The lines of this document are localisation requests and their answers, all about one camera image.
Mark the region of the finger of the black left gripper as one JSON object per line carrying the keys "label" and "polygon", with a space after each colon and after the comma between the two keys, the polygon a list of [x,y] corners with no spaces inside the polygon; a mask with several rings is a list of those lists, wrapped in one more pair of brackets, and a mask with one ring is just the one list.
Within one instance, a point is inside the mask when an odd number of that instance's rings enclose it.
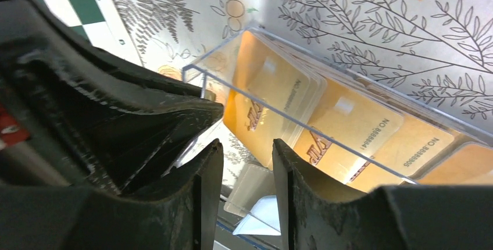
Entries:
{"label": "finger of the black left gripper", "polygon": [[188,95],[199,98],[201,89],[191,84],[184,83],[170,77],[163,76],[156,72],[137,66],[127,60],[113,55],[103,49],[93,47],[88,41],[83,40],[74,31],[58,20],[46,6],[35,0],[25,0],[34,9],[35,13],[41,17],[41,20],[47,22],[47,27],[54,31],[63,40],[67,41],[81,56],[105,73],[137,84],[156,90],[162,90],[171,94]]}
{"label": "finger of the black left gripper", "polygon": [[25,0],[1,2],[1,76],[91,184],[129,194],[161,178],[218,121],[217,102],[115,78],[47,27]]}

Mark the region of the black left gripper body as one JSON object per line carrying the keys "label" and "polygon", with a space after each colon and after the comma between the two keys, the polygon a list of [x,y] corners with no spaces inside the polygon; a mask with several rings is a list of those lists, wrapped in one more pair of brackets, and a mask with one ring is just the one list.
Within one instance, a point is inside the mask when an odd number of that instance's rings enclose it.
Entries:
{"label": "black left gripper body", "polygon": [[71,186],[81,170],[37,120],[20,95],[1,79],[1,183]]}

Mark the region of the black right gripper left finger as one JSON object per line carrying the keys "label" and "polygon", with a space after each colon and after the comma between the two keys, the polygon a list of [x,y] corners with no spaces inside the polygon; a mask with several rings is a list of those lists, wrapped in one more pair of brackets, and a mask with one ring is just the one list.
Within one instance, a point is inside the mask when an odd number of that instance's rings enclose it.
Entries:
{"label": "black right gripper left finger", "polygon": [[132,195],[84,186],[1,187],[2,249],[212,249],[223,171],[213,140]]}

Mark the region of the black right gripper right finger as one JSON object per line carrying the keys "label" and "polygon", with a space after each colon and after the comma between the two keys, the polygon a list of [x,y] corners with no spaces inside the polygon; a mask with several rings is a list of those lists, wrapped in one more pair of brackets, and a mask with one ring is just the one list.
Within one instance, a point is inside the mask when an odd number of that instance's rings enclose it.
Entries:
{"label": "black right gripper right finger", "polygon": [[346,186],[273,141],[284,249],[491,249],[492,187]]}

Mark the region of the grey card holder wallet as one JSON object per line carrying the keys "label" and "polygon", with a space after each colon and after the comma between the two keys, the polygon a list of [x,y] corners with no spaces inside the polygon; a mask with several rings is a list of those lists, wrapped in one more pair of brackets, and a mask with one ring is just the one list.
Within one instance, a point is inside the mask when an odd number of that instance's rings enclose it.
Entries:
{"label": "grey card holder wallet", "polygon": [[273,172],[263,166],[251,162],[243,167],[224,210],[241,217],[234,235],[281,235]]}

